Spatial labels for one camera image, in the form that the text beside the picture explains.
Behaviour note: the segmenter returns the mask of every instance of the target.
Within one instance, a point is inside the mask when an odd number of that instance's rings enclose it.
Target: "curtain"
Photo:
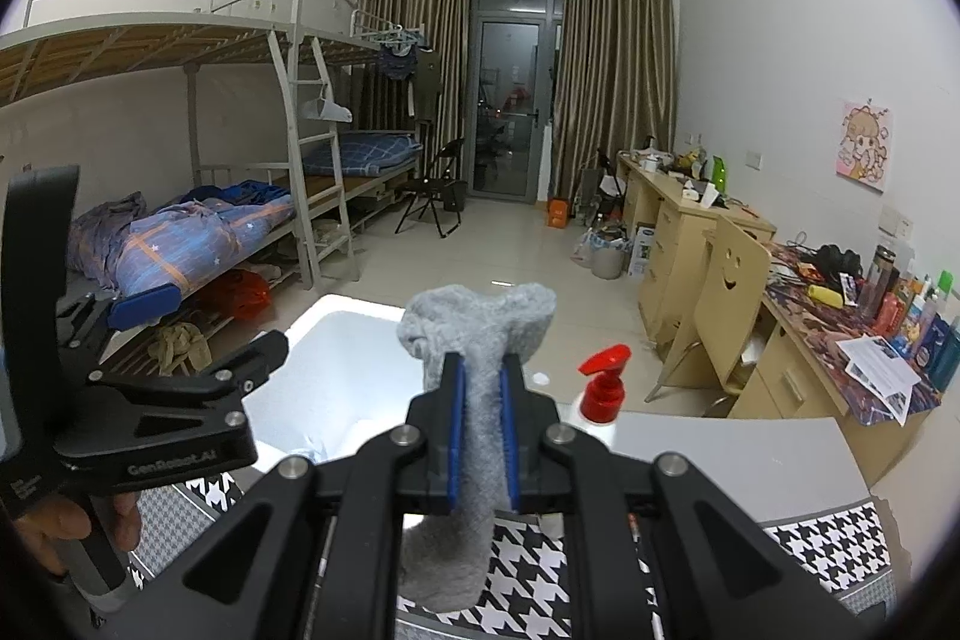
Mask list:
[[[571,202],[596,151],[611,158],[650,134],[673,145],[673,0],[565,0],[554,108],[553,180]]]
[[[430,134],[426,160],[450,140],[464,135],[464,91],[467,85],[469,0],[358,0],[365,12],[407,28],[426,27],[426,38],[442,60],[443,95],[436,127]],[[407,81],[390,80],[375,66],[363,73],[354,113],[362,129],[412,129],[407,112]]]

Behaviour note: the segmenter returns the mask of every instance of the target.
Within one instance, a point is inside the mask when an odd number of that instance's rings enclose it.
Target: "orange box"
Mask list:
[[[565,228],[570,205],[563,199],[550,199],[546,206],[546,224],[551,228]]]

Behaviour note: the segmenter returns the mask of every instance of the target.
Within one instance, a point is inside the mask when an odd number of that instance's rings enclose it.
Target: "anime drawing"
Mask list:
[[[843,139],[837,150],[837,175],[883,191],[890,163],[893,116],[889,109],[866,104],[844,105]]]

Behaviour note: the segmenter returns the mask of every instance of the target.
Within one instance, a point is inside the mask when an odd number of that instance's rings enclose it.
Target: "metal bolt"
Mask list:
[[[280,477],[286,477],[287,480],[296,480],[298,477],[304,477],[309,469],[310,462],[303,456],[290,456],[280,461],[277,472],[280,472]]]
[[[409,445],[413,445],[419,439],[419,429],[408,423],[401,423],[400,426],[397,426],[390,432],[390,439],[392,439],[395,445],[406,448]]]
[[[656,460],[656,468],[667,477],[680,477],[690,468],[690,462],[679,453],[664,453]]]
[[[577,429],[565,423],[552,423],[546,428],[546,438],[554,445],[568,445],[577,435]]]

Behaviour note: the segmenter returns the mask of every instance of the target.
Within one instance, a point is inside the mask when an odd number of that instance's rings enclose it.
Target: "finger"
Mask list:
[[[117,515],[128,515],[136,507],[136,501],[140,498],[139,493],[131,491],[127,494],[117,494],[113,497],[113,509]]]
[[[121,551],[132,551],[140,544],[140,510],[136,504],[126,515],[117,516],[117,525],[113,532],[117,548]]]
[[[83,508],[61,496],[48,497],[20,522],[55,540],[82,540],[90,534],[90,519]]]
[[[23,519],[17,520],[14,525],[24,546],[40,562],[41,567],[57,576],[62,576],[66,572],[66,567],[56,555],[49,537],[29,524],[23,523]]]

